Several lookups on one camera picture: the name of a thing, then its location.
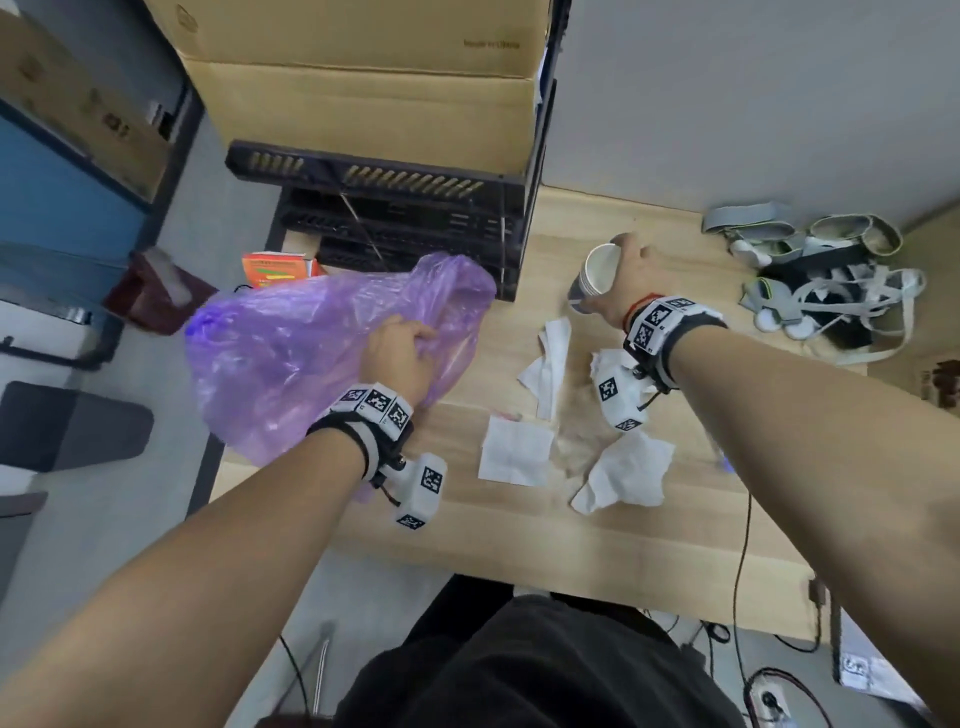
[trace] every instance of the desk surface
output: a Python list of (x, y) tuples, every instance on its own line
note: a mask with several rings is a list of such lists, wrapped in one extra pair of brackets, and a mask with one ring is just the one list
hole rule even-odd
[[(727, 255), (721, 239), (700, 233), (700, 216), (544, 188), (515, 303), (494, 302), (476, 358), (454, 389), (418, 415), (408, 447), (444, 458), (449, 477), (435, 519), (410, 532), (389, 518), (383, 498), (352, 503), (335, 545), (387, 558), (431, 564), (490, 579), (588, 596), (721, 623), (732, 622), (733, 580), (743, 546), (747, 492), (724, 473), (700, 422), (680, 393), (660, 398), (645, 426), (677, 446), (659, 508), (615, 505), (589, 517), (568, 505), (583, 471), (612, 439), (602, 421), (567, 417), (580, 403), (600, 417), (588, 388), (590, 354), (614, 348), (622, 334), (597, 316), (570, 311), (565, 293), (586, 254), (613, 235), (640, 230), (663, 252), (677, 290), (720, 310), (735, 330), (773, 346), (797, 348), (756, 331), (737, 304), (750, 271)], [(298, 241), (291, 238), (296, 247)], [(536, 420), (533, 396), (516, 376), (540, 356), (544, 322), (568, 316), (573, 325), (558, 429), (563, 460), (544, 488), (477, 478), (480, 446), (491, 412)], [(227, 452), (213, 497), (252, 471)], [(770, 518), (755, 507), (744, 564), (737, 623), (812, 639), (816, 612), (806, 598), (810, 567)]]

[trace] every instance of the white paper cup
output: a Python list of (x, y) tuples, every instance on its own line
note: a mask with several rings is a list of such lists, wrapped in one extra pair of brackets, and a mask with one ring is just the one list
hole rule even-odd
[(620, 246), (614, 243), (604, 243), (590, 251), (580, 269), (580, 275), (566, 294), (570, 307), (577, 313), (589, 313), (580, 306), (580, 302), (588, 296), (607, 293), (612, 288), (619, 262)]

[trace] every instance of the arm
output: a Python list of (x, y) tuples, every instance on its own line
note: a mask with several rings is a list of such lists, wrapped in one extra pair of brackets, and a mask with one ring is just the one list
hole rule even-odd
[[(633, 236), (594, 310), (670, 282)], [(960, 421), (875, 379), (695, 328), (670, 372), (744, 484), (940, 719), (960, 721)]]
[[(399, 317), (361, 368), (411, 404), (432, 362)], [(0, 726), (222, 726), (270, 651), (364, 471), (321, 430), (115, 573), (0, 693)]]

